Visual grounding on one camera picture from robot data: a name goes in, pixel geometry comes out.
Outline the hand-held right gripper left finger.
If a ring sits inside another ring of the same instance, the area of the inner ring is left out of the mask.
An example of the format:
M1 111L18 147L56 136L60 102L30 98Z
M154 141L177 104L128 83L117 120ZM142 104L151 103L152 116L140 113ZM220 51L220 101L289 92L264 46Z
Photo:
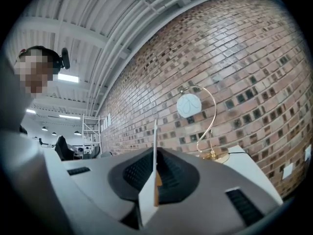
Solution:
M151 147L113 167L108 181L114 193L123 200L137 200L153 171L153 159Z

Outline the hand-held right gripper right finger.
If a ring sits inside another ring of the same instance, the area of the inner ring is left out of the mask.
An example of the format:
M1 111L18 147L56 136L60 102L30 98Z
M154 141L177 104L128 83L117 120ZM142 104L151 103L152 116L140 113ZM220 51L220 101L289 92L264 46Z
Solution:
M190 163L163 148L157 149L159 203L179 203L189 197L200 182L198 170Z

